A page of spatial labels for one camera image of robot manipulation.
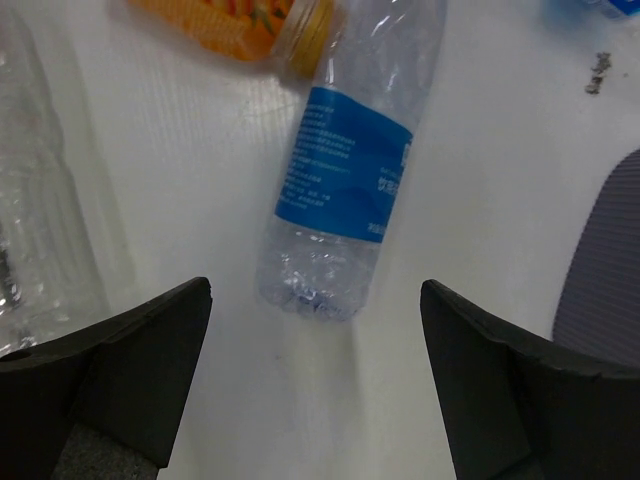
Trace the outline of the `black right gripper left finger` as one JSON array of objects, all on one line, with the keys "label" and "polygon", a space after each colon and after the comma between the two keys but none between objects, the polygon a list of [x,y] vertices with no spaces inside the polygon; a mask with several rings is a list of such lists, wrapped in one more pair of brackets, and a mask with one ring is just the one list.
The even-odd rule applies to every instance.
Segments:
[{"label": "black right gripper left finger", "polygon": [[4,479],[154,479],[169,465],[207,331],[191,279],[1,359]]}]

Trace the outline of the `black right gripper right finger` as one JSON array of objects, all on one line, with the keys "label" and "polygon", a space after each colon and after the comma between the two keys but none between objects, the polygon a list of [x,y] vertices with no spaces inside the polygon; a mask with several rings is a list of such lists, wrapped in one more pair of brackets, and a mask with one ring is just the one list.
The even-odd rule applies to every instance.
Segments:
[{"label": "black right gripper right finger", "polygon": [[436,280],[420,311],[457,478],[638,478],[638,369],[559,346]]}]

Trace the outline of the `clear bottle blue cap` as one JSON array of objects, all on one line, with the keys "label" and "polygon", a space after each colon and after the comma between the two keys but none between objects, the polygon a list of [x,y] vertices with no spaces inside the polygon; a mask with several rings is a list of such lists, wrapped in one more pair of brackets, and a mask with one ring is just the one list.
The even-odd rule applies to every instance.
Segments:
[{"label": "clear bottle blue cap", "polygon": [[365,305],[425,112],[442,1],[339,1],[257,270],[287,312],[346,321]]}]

